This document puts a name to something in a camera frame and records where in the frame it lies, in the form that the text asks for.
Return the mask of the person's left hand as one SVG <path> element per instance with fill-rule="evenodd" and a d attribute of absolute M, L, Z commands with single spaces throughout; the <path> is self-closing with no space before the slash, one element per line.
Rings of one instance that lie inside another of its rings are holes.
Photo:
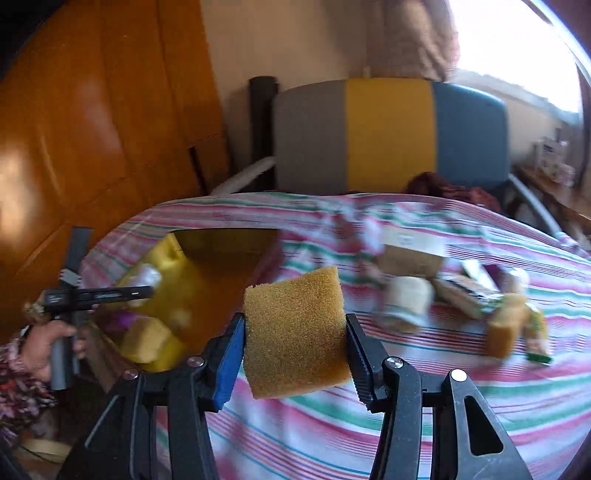
<path fill-rule="evenodd" d="M 86 339 L 82 333 L 61 320 L 36 325 L 20 348 L 20 360 L 24 371 L 35 379 L 48 383 L 51 378 L 50 357 L 53 344 L 62 338 L 75 337 L 73 352 L 78 359 L 86 356 Z"/>

